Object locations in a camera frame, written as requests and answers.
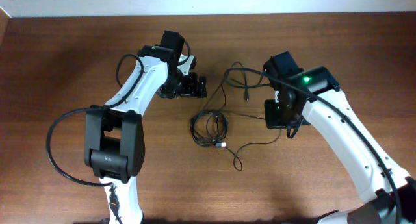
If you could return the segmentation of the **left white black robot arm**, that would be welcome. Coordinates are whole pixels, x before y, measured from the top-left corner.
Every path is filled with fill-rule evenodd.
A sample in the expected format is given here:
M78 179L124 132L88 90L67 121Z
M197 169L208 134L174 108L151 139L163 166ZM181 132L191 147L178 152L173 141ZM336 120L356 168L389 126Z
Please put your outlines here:
M103 223L142 223L137 175L145 157L142 117L153 96L205 98L206 78L193 69L196 58L178 32L164 31L156 45L134 55L136 66L119 91L86 113L84 162L105 189L109 218Z

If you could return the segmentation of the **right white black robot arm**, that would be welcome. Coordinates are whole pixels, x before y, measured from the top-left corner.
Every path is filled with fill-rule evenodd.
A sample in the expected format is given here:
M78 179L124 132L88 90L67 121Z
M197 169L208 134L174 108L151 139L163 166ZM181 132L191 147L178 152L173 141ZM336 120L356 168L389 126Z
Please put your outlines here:
M271 57L263 69L275 94L265 101L268 129L293 138L311 125L327 141L350 175L363 206L334 210L315 223L414 223L415 179L378 144L324 66L300 68L290 52Z

